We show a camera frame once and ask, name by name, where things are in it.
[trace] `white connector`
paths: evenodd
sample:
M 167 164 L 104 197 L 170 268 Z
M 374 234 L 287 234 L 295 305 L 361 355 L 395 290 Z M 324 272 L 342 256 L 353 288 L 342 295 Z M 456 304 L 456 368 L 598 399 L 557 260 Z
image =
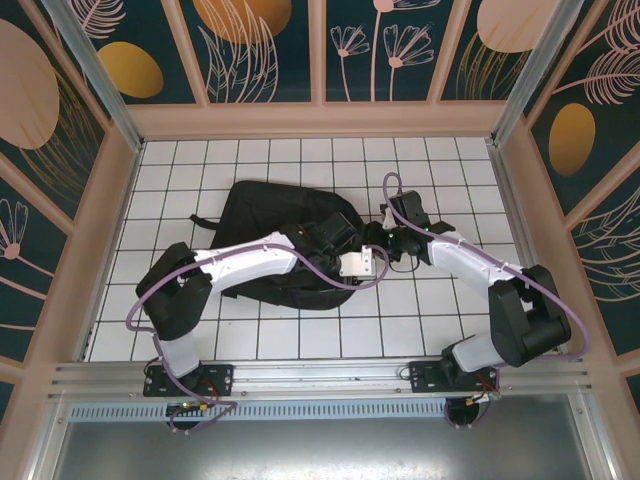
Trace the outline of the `white connector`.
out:
M 362 247 L 360 252 L 349 252 L 340 255 L 340 276 L 358 277 L 368 280 L 376 277 L 376 262 L 373 251 L 369 247 Z

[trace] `black mounting plate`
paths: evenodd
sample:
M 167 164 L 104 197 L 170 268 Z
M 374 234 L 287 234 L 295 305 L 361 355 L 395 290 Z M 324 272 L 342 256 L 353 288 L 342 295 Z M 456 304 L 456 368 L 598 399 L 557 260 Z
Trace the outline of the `black mounting plate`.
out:
M 219 396 L 228 397 L 233 387 L 233 365 L 204 365 L 200 382 L 191 390 L 203 397 L 212 396 L 207 381 L 213 384 Z M 185 394 L 169 379 L 162 365 L 153 365 L 147 368 L 143 396 L 184 397 Z
M 496 388 L 495 368 L 486 367 L 475 373 L 465 375 L 457 385 L 451 386 L 440 369 L 439 361 L 409 363 L 409 378 L 413 393 L 482 392 L 482 381 L 480 381 L 476 373 L 480 374 L 489 385 Z

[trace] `enclosure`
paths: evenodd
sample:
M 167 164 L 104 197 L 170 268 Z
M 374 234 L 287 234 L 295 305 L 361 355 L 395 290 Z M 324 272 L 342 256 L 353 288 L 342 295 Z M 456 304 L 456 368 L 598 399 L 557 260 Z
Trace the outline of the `enclosure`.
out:
M 4 2 L 0 476 L 635 478 L 639 28 L 637 0 Z M 367 223 L 389 172 L 549 269 L 590 337 L 560 350 L 588 353 L 500 368 L 487 418 L 451 428 L 450 395 L 402 372 L 486 332 L 489 304 L 404 256 L 331 310 L 211 295 L 196 347 L 238 407 L 172 436 L 125 319 L 170 245 L 210 247 L 190 216 L 258 180 Z

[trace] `wall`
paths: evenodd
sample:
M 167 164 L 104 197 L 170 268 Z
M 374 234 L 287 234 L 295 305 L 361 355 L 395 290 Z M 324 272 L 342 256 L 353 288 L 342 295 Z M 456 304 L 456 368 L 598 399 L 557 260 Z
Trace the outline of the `wall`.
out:
M 590 376 L 627 474 L 640 471 L 639 31 L 637 1 L 593 2 L 505 145 L 538 258 L 591 332 Z
M 556 3 L 70 5 L 143 135 L 175 139 L 488 134 Z
M 15 478 L 43 387 L 86 333 L 134 152 L 30 1 L 0 5 L 0 57 L 0 476 Z

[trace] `flower illustration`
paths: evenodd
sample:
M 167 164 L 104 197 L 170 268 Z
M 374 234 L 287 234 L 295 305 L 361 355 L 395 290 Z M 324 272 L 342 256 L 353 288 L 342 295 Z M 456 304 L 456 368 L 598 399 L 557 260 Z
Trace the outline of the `flower illustration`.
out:
M 421 65 L 433 60 L 433 50 L 428 49 L 431 44 L 428 31 L 429 27 L 406 27 L 398 37 L 398 25 L 384 29 L 384 47 L 391 67 L 389 100 L 393 101 L 396 68 Z
M 27 229 L 28 219 L 29 209 L 26 205 L 21 202 L 16 202 L 15 208 L 12 210 L 6 198 L 0 200 L 0 260 L 18 260 L 40 273 L 53 277 L 53 273 L 31 263 L 20 255 L 20 244 L 24 238 L 24 232 Z M 36 292 L 8 278 L 0 277 L 0 283 L 22 293 L 26 293 L 27 295 L 31 295 L 32 297 L 39 298 L 40 300 L 47 298 L 45 294 Z
M 0 258 L 15 260 L 20 256 L 20 243 L 27 228 L 29 209 L 16 202 L 14 213 L 6 198 L 0 200 Z
M 373 28 L 373 54 L 371 55 L 372 102 L 376 101 L 376 58 L 378 52 L 378 31 L 380 30 L 380 19 L 382 17 L 382 14 L 393 12 L 394 10 L 419 10 L 421 8 L 435 7 L 439 3 L 440 0 L 373 0 L 373 6 L 378 11 L 378 13 L 376 14 L 376 22 Z
M 394 10 L 418 10 L 420 8 L 433 7 L 440 3 L 440 0 L 373 0 L 373 6 L 382 13 Z
M 349 87 L 347 86 L 347 74 L 344 69 L 344 59 L 346 57 L 367 53 L 370 50 L 369 43 L 365 42 L 366 36 L 360 27 L 347 27 L 342 31 L 340 27 L 333 27 L 330 30 L 331 40 L 336 47 L 336 51 L 340 56 L 340 64 L 342 66 L 342 83 L 344 84 L 344 93 L 347 95 L 347 101 L 351 101 L 349 95 Z

